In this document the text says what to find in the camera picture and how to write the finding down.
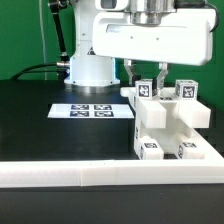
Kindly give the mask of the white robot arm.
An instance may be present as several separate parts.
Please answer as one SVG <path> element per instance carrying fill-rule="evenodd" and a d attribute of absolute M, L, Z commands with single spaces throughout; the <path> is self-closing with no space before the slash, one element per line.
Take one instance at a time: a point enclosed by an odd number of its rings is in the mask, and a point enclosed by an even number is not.
<path fill-rule="evenodd" d="M 135 61 L 159 64 L 161 88 L 172 64 L 200 66 L 212 57 L 217 8 L 207 0 L 71 0 L 76 50 L 66 82 L 85 92 L 120 83 L 116 58 L 134 82 Z"/>

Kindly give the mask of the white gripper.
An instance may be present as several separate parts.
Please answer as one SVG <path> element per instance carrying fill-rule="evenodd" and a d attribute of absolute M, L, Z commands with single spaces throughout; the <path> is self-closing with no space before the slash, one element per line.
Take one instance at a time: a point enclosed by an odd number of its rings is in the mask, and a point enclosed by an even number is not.
<path fill-rule="evenodd" d="M 95 0 L 94 6 L 93 50 L 125 59 L 130 86 L 141 79 L 134 60 L 159 63 L 160 91 L 170 64 L 200 66 L 212 58 L 217 9 L 204 0 Z"/>

